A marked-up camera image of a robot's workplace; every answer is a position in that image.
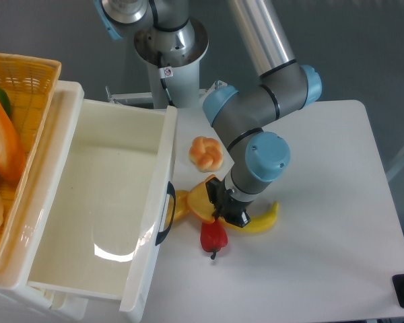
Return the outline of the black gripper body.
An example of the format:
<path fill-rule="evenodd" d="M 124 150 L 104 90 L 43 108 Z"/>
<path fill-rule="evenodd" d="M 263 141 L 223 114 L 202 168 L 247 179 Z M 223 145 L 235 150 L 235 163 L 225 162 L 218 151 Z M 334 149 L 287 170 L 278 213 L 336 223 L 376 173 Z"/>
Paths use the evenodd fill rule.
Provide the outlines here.
<path fill-rule="evenodd" d="M 219 212 L 224 219 L 249 219 L 246 208 L 250 202 L 242 202 L 233 196 L 231 188 L 226 188 L 226 182 L 221 181 L 218 189 Z"/>

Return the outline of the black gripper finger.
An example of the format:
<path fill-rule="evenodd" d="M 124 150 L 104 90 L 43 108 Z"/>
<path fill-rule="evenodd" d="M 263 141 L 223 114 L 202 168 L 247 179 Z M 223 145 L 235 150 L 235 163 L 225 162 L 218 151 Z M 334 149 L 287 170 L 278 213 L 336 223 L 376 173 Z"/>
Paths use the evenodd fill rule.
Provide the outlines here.
<path fill-rule="evenodd" d="M 220 217 L 221 210 L 222 210 L 222 205 L 220 203 L 220 198 L 218 196 L 220 184 L 221 184 L 221 182 L 218 178 L 211 178 L 205 183 L 209 202 L 214 207 L 214 212 L 213 212 L 212 216 L 215 219 L 218 219 Z"/>
<path fill-rule="evenodd" d="M 222 215 L 224 221 L 234 227 L 243 228 L 247 226 L 251 219 L 245 210 L 228 211 Z"/>

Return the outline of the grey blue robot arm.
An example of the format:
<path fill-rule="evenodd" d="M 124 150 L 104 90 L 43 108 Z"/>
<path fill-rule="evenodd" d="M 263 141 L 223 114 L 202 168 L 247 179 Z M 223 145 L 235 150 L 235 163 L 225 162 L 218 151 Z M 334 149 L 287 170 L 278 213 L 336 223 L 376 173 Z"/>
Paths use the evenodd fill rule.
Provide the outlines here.
<path fill-rule="evenodd" d="M 110 37 L 139 25 L 134 46 L 147 66 L 155 108 L 190 108 L 200 100 L 199 62 L 208 48 L 201 22 L 187 1 L 96 1 Z M 236 227 L 250 223 L 246 208 L 284 171 L 287 143 L 264 127 L 315 102 L 319 74 L 297 63 L 270 1 L 230 1 L 229 7 L 260 79 L 242 95 L 231 85 L 203 99 L 203 111 L 234 162 L 223 180 L 210 180 L 207 193 L 214 216 Z"/>

